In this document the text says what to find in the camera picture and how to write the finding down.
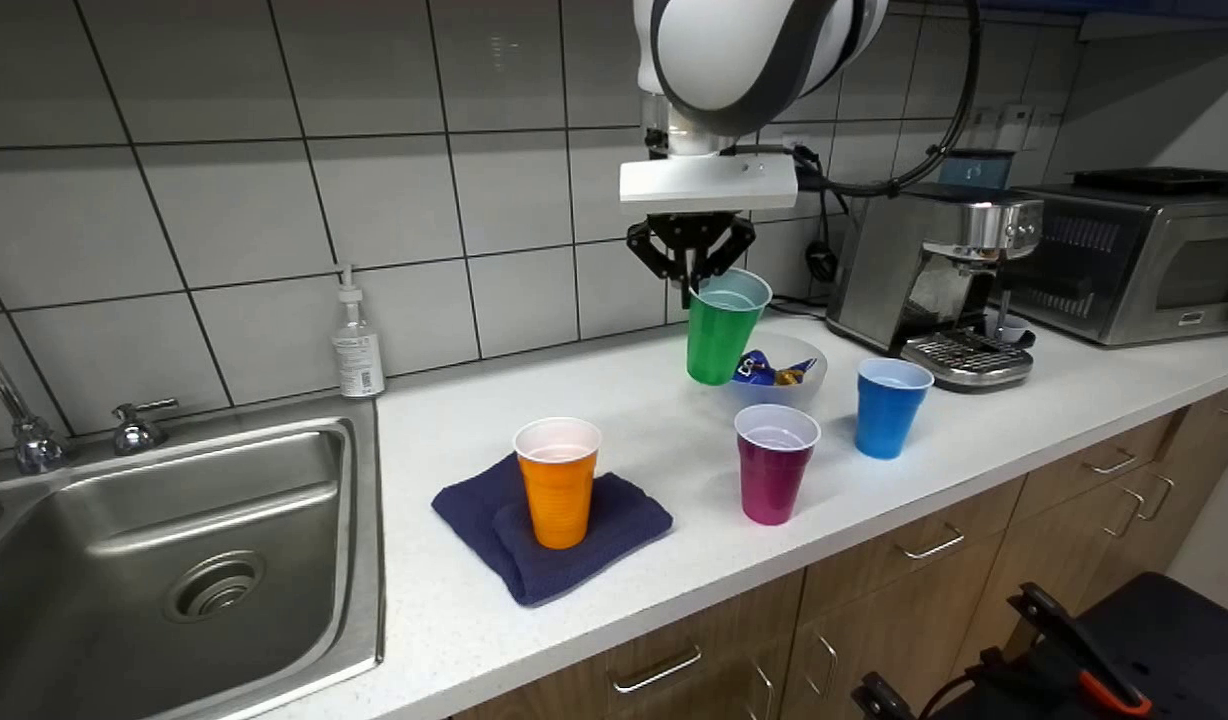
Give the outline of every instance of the white countertop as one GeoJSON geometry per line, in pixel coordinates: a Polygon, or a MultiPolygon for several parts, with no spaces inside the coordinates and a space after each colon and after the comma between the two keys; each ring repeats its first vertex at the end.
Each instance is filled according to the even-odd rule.
{"type": "Polygon", "coordinates": [[[1101,354],[1040,332],[1028,384],[933,392],[899,461],[851,449],[866,349],[821,321],[765,321],[828,358],[826,424],[795,518],[746,521],[732,413],[683,372],[683,330],[393,384],[379,407],[383,665],[271,716],[447,716],[816,563],[916,518],[1228,387],[1228,337],[1101,354]],[[512,449],[534,417],[605,430],[601,471],[671,513],[671,532],[575,594],[520,608],[429,510],[512,449]]]}

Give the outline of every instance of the green cup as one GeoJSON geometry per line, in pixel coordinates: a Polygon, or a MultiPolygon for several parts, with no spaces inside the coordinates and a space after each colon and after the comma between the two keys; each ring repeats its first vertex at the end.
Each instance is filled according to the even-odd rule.
{"type": "Polygon", "coordinates": [[[765,315],[772,287],[765,275],[732,267],[725,275],[709,275],[692,291],[688,309],[688,378],[698,384],[727,384],[749,332],[765,315]]]}

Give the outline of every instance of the stainless steel sink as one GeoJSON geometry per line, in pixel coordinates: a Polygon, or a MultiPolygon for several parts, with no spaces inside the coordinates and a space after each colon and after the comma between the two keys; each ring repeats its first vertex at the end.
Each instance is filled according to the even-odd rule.
{"type": "Polygon", "coordinates": [[[372,403],[0,481],[0,716],[257,716],[379,662],[372,403]]]}

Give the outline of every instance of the navy cloth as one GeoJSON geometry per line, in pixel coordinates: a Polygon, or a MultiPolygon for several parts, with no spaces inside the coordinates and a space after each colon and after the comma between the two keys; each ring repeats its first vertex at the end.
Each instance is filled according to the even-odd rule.
{"type": "Polygon", "coordinates": [[[605,471],[587,513],[587,536],[569,551],[534,541],[523,478],[515,455],[445,490],[431,510],[505,582],[523,608],[557,599],[621,555],[661,541],[671,518],[638,483],[605,471]]]}

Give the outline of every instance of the pink cup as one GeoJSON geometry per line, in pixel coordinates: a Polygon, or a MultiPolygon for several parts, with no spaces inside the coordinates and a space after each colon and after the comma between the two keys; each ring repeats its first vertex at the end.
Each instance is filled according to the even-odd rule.
{"type": "Polygon", "coordinates": [[[741,510],[757,526],[784,526],[795,510],[821,424],[788,403],[738,413],[741,510]]]}

